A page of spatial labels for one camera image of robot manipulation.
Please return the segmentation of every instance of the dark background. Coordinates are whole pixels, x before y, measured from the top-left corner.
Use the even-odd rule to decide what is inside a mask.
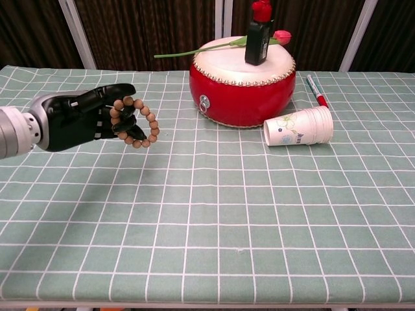
[[[254,0],[233,2],[232,36]],[[415,72],[414,0],[379,0],[350,71]],[[215,38],[215,0],[75,0],[98,69],[188,70]],[[292,34],[297,70],[338,71],[364,0],[272,0],[274,30]],[[83,68],[57,0],[0,1],[0,67]]]

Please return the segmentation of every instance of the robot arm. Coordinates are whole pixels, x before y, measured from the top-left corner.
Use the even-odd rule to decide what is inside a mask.
[[[113,103],[135,92],[132,84],[112,84],[42,95],[32,100],[25,113],[0,107],[0,159],[27,153],[35,144],[59,152],[92,140],[116,138],[123,131],[143,140],[147,137],[136,125],[133,107],[122,111],[120,123],[111,123]]]

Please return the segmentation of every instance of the black bottle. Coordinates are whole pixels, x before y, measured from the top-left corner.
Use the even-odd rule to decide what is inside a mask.
[[[259,0],[252,4],[252,10],[254,18],[246,36],[245,62],[261,65],[267,58],[272,7],[269,0]]]

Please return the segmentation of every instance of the marker pen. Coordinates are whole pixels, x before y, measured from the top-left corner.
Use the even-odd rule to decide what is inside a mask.
[[[324,99],[324,96],[321,94],[320,90],[317,88],[316,84],[313,81],[313,78],[311,78],[311,75],[307,75],[307,83],[309,84],[311,90],[313,91],[314,96],[317,99],[317,102],[320,106],[329,107],[327,105],[326,100]]]

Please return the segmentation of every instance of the red drum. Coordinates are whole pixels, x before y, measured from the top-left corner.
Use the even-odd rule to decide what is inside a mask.
[[[240,37],[221,38],[204,47]],[[198,109],[209,119],[227,126],[263,125],[288,105],[295,88],[296,64],[280,45],[270,45],[267,59],[258,66],[245,63],[244,47],[220,47],[193,58],[189,86]]]

